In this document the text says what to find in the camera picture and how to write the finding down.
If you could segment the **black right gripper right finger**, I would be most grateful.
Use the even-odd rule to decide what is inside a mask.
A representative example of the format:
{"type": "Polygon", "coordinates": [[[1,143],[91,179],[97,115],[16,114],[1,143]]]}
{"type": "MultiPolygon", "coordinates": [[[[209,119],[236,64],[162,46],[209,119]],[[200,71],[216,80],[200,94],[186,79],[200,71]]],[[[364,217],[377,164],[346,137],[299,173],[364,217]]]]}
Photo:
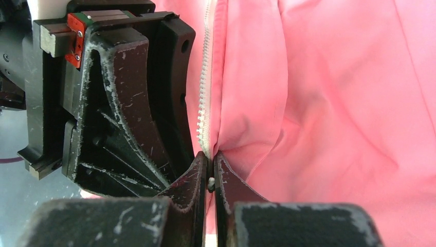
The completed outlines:
{"type": "Polygon", "coordinates": [[[277,203],[214,157],[218,246],[383,246],[371,217],[343,203],[277,203]]]}

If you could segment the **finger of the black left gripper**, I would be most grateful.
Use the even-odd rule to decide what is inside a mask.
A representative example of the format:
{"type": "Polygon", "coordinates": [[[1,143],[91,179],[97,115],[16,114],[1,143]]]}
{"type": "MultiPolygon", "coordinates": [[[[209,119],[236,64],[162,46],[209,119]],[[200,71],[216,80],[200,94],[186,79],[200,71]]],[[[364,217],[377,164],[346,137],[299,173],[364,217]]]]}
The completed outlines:
{"type": "Polygon", "coordinates": [[[164,19],[150,49],[150,107],[165,155],[160,169],[177,178],[190,166],[193,148],[185,102],[195,31],[181,19],[164,19]]]}

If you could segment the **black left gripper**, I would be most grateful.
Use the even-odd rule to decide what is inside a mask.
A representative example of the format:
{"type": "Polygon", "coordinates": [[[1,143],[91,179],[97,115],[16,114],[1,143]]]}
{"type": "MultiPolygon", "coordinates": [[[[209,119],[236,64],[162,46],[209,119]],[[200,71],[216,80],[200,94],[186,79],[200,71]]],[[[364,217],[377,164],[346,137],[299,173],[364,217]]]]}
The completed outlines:
{"type": "Polygon", "coordinates": [[[151,1],[70,1],[31,20],[27,1],[1,1],[1,107],[27,111],[18,152],[42,179],[61,168],[99,196],[153,197],[177,178],[150,107],[150,49],[177,19],[151,1]]]}

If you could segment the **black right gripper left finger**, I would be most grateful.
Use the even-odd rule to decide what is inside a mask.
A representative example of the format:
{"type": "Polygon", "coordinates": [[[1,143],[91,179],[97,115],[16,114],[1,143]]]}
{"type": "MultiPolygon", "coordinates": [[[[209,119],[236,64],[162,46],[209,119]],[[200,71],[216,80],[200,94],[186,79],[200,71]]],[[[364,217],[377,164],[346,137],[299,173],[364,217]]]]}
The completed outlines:
{"type": "Polygon", "coordinates": [[[18,246],[204,246],[208,159],[147,198],[59,199],[42,204],[18,246]]]}

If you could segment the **pink zip-up jacket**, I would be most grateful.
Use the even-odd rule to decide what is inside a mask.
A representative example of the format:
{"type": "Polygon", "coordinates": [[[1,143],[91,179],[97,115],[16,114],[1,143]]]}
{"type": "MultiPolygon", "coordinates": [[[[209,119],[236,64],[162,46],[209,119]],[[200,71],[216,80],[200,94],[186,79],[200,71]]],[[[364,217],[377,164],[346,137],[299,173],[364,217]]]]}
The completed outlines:
{"type": "Polygon", "coordinates": [[[435,246],[435,1],[156,1],[196,32],[194,152],[276,202],[349,202],[435,246]]]}

